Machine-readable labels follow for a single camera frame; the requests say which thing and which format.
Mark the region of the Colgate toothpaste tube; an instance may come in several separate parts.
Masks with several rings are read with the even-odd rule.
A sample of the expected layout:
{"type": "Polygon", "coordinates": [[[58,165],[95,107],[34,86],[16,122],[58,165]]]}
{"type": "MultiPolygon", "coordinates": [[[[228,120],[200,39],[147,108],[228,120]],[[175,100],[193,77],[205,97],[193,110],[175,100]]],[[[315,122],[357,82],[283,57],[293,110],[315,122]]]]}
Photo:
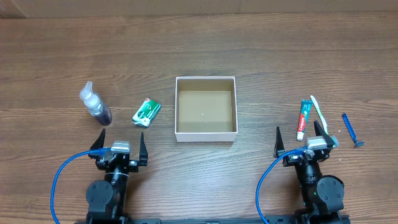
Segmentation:
{"type": "Polygon", "coordinates": [[[302,100],[300,108],[300,116],[297,127],[297,140],[302,141],[305,133],[305,127],[310,115],[313,102],[311,100],[302,100]]]}

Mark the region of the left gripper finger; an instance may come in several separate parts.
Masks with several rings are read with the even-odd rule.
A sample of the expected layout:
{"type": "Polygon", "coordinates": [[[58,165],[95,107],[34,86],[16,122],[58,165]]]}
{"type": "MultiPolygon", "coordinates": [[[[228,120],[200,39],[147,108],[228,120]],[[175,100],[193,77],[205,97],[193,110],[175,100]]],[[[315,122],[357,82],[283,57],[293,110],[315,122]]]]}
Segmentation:
{"type": "Polygon", "coordinates": [[[147,166],[148,152],[144,142],[144,133],[141,133],[140,148],[139,148],[139,166],[147,166]]]}
{"type": "Polygon", "coordinates": [[[92,153],[92,151],[103,148],[105,136],[106,136],[106,130],[103,128],[103,130],[102,130],[101,134],[99,135],[99,137],[97,138],[97,140],[90,147],[91,153],[88,154],[88,156],[91,159],[98,159],[100,157],[99,154],[92,153]]]}

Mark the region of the clear spray bottle dark liquid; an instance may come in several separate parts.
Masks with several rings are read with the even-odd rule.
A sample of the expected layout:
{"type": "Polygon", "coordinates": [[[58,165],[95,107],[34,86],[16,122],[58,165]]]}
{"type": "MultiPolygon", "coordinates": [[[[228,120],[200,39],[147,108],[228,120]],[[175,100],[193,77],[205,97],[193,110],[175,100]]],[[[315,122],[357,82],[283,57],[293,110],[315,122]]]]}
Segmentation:
{"type": "Polygon", "coordinates": [[[102,126],[108,126],[112,122],[112,114],[109,106],[100,98],[99,94],[93,91],[93,82],[87,81],[80,91],[80,99],[85,104],[90,115],[102,126]]]}

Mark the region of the green soap packet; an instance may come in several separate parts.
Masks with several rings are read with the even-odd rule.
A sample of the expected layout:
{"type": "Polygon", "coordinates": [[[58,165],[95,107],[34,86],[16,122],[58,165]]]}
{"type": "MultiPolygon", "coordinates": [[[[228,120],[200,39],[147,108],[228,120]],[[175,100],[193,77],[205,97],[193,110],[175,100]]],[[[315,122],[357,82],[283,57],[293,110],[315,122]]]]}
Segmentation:
{"type": "Polygon", "coordinates": [[[161,110],[161,104],[146,98],[138,111],[132,117],[132,123],[148,128],[161,110]]]}

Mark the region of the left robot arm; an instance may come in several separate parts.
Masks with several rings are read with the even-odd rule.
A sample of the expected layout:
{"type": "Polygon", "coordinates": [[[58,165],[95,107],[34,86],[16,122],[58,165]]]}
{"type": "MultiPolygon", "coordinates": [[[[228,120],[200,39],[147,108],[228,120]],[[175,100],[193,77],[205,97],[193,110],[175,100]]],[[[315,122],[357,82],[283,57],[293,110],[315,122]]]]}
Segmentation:
{"type": "Polygon", "coordinates": [[[141,134],[139,158],[130,158],[130,143],[115,141],[110,148],[104,148],[106,130],[103,129],[90,147],[88,156],[95,160],[98,170],[104,171],[104,179],[90,184],[86,190],[88,213],[86,223],[134,223],[124,211],[129,174],[138,172],[140,166],[146,166],[148,152],[141,134]]]}

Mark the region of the blue disposable razor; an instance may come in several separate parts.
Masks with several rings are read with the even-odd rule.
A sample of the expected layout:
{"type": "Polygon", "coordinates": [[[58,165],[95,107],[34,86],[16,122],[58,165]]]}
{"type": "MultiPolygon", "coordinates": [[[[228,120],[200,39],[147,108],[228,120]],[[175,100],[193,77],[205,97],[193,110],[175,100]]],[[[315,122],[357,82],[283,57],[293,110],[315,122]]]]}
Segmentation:
{"type": "Polygon", "coordinates": [[[351,136],[351,138],[352,138],[352,140],[353,140],[353,142],[354,142],[354,145],[355,145],[356,147],[364,146],[364,145],[365,145],[365,142],[364,142],[364,141],[358,141],[358,140],[357,140],[355,131],[354,131],[354,129],[353,129],[353,127],[352,127],[352,125],[351,125],[349,119],[348,119],[347,114],[346,114],[346,113],[343,113],[343,114],[342,114],[342,118],[343,118],[343,121],[345,122],[345,125],[346,125],[346,127],[347,127],[347,129],[348,129],[348,132],[349,132],[349,134],[350,134],[350,136],[351,136]]]}

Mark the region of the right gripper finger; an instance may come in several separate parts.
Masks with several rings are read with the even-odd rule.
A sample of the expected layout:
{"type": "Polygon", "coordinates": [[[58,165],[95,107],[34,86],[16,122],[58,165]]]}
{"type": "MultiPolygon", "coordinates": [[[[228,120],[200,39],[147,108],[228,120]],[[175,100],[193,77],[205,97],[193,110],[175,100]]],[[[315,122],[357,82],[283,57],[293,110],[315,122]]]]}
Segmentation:
{"type": "Polygon", "coordinates": [[[284,149],[284,143],[282,140],[280,128],[276,127],[276,140],[275,140],[273,157],[279,158],[281,155],[283,155],[284,152],[285,149],[284,149]]]}
{"type": "Polygon", "coordinates": [[[326,133],[318,121],[314,121],[314,128],[316,136],[322,136],[326,142],[326,147],[328,149],[333,149],[335,146],[334,140],[326,133]]]}

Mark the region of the white green toothbrush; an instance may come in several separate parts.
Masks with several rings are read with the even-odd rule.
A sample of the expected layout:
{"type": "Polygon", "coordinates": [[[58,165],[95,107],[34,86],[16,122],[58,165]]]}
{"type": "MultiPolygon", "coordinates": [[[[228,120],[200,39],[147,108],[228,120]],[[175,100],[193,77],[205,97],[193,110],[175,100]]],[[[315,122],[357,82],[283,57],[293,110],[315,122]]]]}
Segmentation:
{"type": "MultiPolygon", "coordinates": [[[[314,107],[315,107],[315,110],[317,111],[318,117],[320,118],[320,121],[318,121],[318,120],[316,120],[316,121],[319,122],[319,124],[321,125],[321,127],[322,127],[322,128],[326,131],[326,133],[328,134],[328,124],[327,124],[327,122],[326,122],[325,117],[324,117],[323,114],[322,114],[322,111],[321,111],[321,109],[320,109],[320,106],[319,106],[319,104],[318,104],[317,99],[316,99],[313,95],[310,96],[310,99],[311,99],[311,101],[313,102],[313,105],[314,105],[314,107]]],[[[336,148],[336,147],[338,146],[338,142],[336,141],[336,138],[335,138],[334,136],[331,136],[331,138],[334,140],[334,142],[335,142],[334,148],[336,148]]]]}

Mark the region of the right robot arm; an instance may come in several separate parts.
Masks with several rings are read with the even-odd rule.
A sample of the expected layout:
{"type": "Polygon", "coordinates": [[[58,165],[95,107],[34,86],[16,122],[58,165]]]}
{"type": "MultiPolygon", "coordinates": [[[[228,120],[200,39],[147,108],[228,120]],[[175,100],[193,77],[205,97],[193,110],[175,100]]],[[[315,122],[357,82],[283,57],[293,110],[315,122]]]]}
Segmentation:
{"type": "Polygon", "coordinates": [[[304,207],[293,215],[272,215],[271,223],[349,223],[347,215],[341,215],[344,209],[344,183],[334,175],[323,175],[319,163],[330,157],[332,149],[338,146],[335,136],[329,136],[314,122],[315,137],[307,138],[304,149],[297,155],[283,156],[285,152],[280,129],[276,128],[274,158],[282,159],[284,167],[293,166],[297,174],[304,207]]]}

